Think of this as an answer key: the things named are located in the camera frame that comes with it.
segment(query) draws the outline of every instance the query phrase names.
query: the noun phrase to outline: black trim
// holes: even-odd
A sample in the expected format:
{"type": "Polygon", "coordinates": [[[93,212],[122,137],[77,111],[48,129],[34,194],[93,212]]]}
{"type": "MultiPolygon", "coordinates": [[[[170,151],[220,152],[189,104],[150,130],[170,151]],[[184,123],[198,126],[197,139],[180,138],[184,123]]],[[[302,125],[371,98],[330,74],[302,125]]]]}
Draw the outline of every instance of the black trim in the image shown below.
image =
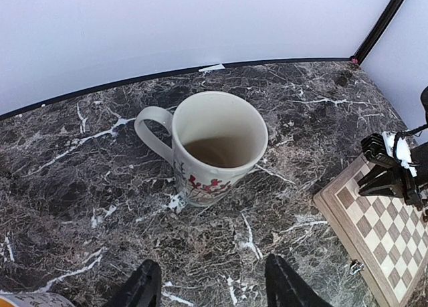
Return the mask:
{"type": "MultiPolygon", "coordinates": [[[[236,68],[240,66],[253,66],[253,65],[273,64],[273,63],[343,62],[343,61],[349,61],[349,60],[350,60],[349,58],[289,58],[289,59],[283,59],[283,60],[262,60],[262,61],[250,61],[250,62],[224,63],[223,65],[225,68],[236,68]]],[[[5,113],[3,115],[0,115],[0,121],[5,120],[6,118],[11,118],[12,116],[15,116],[24,112],[35,110],[36,108],[39,108],[42,105],[53,104],[56,102],[67,100],[69,98],[76,98],[78,96],[82,96],[85,94],[108,90],[109,88],[115,88],[117,86],[128,85],[128,84],[133,84],[133,83],[147,81],[147,80],[153,80],[155,78],[165,78],[167,76],[176,76],[181,74],[198,72],[201,68],[206,68],[206,67],[207,66],[200,66],[198,68],[185,68],[182,70],[162,72],[162,73],[145,75],[145,76],[138,76],[136,78],[129,78],[127,80],[121,80],[121,81],[116,81],[108,84],[102,84],[99,86],[94,86],[92,88],[85,88],[84,90],[67,93],[61,96],[56,96],[55,98],[50,98],[49,100],[34,103],[29,106],[25,106],[23,108],[14,110],[12,112],[5,113]]]]}
{"type": "Polygon", "coordinates": [[[356,59],[358,64],[361,64],[362,61],[364,61],[368,53],[370,53],[377,41],[381,38],[383,32],[387,29],[389,23],[393,20],[395,14],[400,9],[400,6],[403,4],[403,2],[404,0],[389,1],[387,7],[379,17],[369,35],[358,48],[355,55],[351,57],[352,59],[356,59]]]}

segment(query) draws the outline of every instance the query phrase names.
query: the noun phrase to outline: mug handle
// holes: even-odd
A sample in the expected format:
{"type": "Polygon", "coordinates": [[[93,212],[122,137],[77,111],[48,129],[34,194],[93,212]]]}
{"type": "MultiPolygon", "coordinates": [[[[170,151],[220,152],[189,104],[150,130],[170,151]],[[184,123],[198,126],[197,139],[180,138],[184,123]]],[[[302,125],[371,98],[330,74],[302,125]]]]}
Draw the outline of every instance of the mug handle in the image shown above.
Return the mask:
{"type": "Polygon", "coordinates": [[[144,120],[153,120],[163,125],[169,132],[172,134],[172,123],[173,115],[165,110],[164,108],[159,108],[157,106],[149,106],[142,110],[134,121],[134,129],[138,137],[151,148],[155,153],[160,155],[162,158],[168,161],[168,163],[173,165],[173,150],[167,146],[164,142],[159,140],[152,131],[150,131],[147,125],[144,123],[144,120]]]}

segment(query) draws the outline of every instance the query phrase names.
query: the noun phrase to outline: white wall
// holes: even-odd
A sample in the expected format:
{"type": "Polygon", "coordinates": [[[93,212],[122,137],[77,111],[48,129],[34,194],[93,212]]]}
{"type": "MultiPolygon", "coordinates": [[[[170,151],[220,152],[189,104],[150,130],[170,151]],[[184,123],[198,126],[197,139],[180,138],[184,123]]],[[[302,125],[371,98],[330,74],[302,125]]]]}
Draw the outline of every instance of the white wall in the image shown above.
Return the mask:
{"type": "Polygon", "coordinates": [[[389,0],[0,0],[0,114],[217,63],[347,58],[389,0]]]}
{"type": "MultiPolygon", "coordinates": [[[[405,0],[362,63],[409,128],[426,123],[420,97],[428,86],[427,5],[428,0],[405,0]]],[[[428,132],[418,141],[428,141],[428,132]]]]}

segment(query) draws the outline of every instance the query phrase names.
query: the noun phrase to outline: chessboard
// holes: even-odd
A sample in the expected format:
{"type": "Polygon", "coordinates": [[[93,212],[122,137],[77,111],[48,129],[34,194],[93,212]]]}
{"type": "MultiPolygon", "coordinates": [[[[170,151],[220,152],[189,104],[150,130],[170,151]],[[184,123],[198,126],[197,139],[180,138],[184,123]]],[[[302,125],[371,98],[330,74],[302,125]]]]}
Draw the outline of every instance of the chessboard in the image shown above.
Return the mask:
{"type": "Polygon", "coordinates": [[[428,260],[422,212],[402,199],[361,197],[357,181],[371,169],[362,156],[315,197],[380,306],[405,306],[428,260]]]}

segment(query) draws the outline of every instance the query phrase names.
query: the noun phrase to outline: marble countertop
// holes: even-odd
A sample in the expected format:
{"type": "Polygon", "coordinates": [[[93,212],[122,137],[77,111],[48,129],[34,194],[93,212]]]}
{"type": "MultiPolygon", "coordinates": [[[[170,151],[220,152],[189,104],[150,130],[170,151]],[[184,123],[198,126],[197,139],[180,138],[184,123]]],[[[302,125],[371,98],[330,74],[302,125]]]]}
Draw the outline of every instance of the marble countertop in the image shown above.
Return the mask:
{"type": "Polygon", "coordinates": [[[8,118],[0,122],[0,290],[49,290],[101,306],[151,258],[163,270],[164,306],[266,306],[272,252],[333,306],[376,306],[364,280],[348,274],[350,258],[312,198],[358,156],[363,137],[398,128],[391,105],[351,62],[171,76],[8,118]],[[132,122],[146,106],[173,111],[205,90],[252,103],[269,146],[224,200],[182,208],[172,168],[132,122]]]}

